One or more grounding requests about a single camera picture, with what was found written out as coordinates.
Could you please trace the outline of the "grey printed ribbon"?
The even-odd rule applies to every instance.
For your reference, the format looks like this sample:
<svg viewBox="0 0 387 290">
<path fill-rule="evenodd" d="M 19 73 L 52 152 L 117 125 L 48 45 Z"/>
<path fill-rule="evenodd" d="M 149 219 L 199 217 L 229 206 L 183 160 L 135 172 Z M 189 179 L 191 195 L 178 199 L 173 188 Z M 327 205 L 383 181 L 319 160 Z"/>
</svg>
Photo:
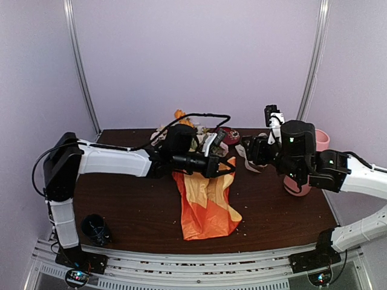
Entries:
<svg viewBox="0 0 387 290">
<path fill-rule="evenodd" d="M 239 144 L 239 145 L 235 146 L 235 149 L 236 149 L 238 155 L 244 159 L 244 165 L 245 165 L 245 168 L 247 170 L 249 170 L 251 172 L 255 172 L 255 173 L 261 173 L 262 170 L 265 168 L 265 166 L 262 166 L 262 165 L 257 166 L 255 164 L 253 164 L 251 161 L 249 161 L 247 159 L 246 150 L 242 145 Z"/>
</svg>

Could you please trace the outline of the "orange flower bouquet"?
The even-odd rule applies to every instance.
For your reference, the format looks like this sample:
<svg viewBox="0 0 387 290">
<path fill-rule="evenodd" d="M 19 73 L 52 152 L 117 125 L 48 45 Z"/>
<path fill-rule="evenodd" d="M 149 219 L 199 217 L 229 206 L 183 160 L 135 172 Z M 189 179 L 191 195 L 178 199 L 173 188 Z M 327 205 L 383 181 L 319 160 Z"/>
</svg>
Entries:
<svg viewBox="0 0 387 290">
<path fill-rule="evenodd" d="M 166 126 L 159 127 L 152 135 L 151 135 L 151 145 L 158 146 L 164 144 L 164 141 L 167 138 L 167 134 L 171 131 L 171 128 L 174 128 L 178 125 L 182 126 L 181 128 L 186 130 L 189 134 L 191 134 L 191 144 L 190 144 L 190 152 L 198 152 L 202 149 L 205 138 L 209 133 L 216 132 L 221 128 L 222 125 L 226 124 L 231 116 L 225 114 L 213 114 L 213 113 L 190 113 L 186 114 L 181 109 L 177 109 L 174 113 L 175 121 L 172 121 L 170 124 Z M 218 123 L 214 129 L 207 128 L 205 126 L 200 125 L 199 123 L 194 122 L 193 117 L 203 117 L 203 118 L 223 118 L 224 120 Z"/>
</svg>

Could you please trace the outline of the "orange yellow wrapping paper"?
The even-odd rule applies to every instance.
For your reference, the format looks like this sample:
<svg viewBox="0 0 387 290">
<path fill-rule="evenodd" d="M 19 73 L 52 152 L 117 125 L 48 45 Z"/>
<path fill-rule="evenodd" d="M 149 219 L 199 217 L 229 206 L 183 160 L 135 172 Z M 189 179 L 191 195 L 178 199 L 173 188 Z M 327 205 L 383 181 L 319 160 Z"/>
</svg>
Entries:
<svg viewBox="0 0 387 290">
<path fill-rule="evenodd" d="M 230 235 L 242 216 L 229 204 L 235 174 L 205 178 L 199 173 L 172 174 L 181 195 L 181 229 L 184 240 L 203 240 Z"/>
</svg>

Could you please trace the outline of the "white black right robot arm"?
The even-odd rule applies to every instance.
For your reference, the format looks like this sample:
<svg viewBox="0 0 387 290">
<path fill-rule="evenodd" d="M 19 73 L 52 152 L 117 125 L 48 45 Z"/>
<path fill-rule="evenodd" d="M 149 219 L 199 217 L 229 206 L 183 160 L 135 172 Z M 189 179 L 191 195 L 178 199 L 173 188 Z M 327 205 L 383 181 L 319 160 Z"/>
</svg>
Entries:
<svg viewBox="0 0 387 290">
<path fill-rule="evenodd" d="M 386 169 L 366 162 L 354 152 L 316 149 L 316 130 L 311 123 L 290 120 L 272 124 L 269 135 L 241 138 L 247 159 L 256 166 L 272 165 L 298 187 L 330 192 L 353 192 L 386 199 Z M 331 228 L 320 235 L 310 253 L 314 266 L 324 266 L 333 250 L 341 253 L 386 234 L 386 207 L 352 224 Z"/>
</svg>

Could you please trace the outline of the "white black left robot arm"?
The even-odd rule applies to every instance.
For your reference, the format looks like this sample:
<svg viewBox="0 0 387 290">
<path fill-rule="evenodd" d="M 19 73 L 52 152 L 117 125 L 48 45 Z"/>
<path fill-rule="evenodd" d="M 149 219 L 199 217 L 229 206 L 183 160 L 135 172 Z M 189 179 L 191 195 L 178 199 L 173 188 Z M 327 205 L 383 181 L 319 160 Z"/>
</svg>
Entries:
<svg viewBox="0 0 387 290">
<path fill-rule="evenodd" d="M 64 249 L 63 257 L 73 268 L 87 262 L 80 245 L 73 210 L 76 182 L 80 175 L 112 173 L 139 178 L 160 178 L 172 172 L 199 173 L 205 178 L 218 178 L 235 171 L 235 165 L 211 153 L 220 145 L 221 131 L 213 133 L 201 151 L 192 151 L 197 141 L 195 129 L 177 124 L 167 129 L 165 139 L 152 147 L 137 148 L 90 143 L 78 139 L 73 132 L 65 133 L 43 164 L 45 198 L 48 201 L 53 224 Z"/>
</svg>

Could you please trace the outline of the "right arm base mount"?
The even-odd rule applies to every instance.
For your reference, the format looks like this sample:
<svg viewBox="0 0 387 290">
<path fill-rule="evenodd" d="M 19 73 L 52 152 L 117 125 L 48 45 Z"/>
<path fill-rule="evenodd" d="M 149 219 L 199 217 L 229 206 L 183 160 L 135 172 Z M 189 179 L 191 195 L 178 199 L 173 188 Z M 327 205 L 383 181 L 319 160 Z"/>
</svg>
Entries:
<svg viewBox="0 0 387 290">
<path fill-rule="evenodd" d="M 317 288 L 327 287 L 333 282 L 332 266 L 342 260 L 335 251 L 318 250 L 292 254 L 288 259 L 293 274 L 305 273 L 310 284 Z"/>
</svg>

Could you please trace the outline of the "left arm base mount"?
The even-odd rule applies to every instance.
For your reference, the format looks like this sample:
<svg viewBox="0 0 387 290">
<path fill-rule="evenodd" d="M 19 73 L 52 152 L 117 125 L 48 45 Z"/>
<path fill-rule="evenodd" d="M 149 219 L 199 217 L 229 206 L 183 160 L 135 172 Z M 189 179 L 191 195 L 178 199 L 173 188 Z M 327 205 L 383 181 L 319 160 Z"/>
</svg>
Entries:
<svg viewBox="0 0 387 290">
<path fill-rule="evenodd" d="M 73 248 L 64 248 L 59 242 L 55 262 L 66 266 L 64 281 L 71 289 L 84 287 L 94 274 L 104 274 L 108 257 L 84 251 L 80 244 Z"/>
</svg>

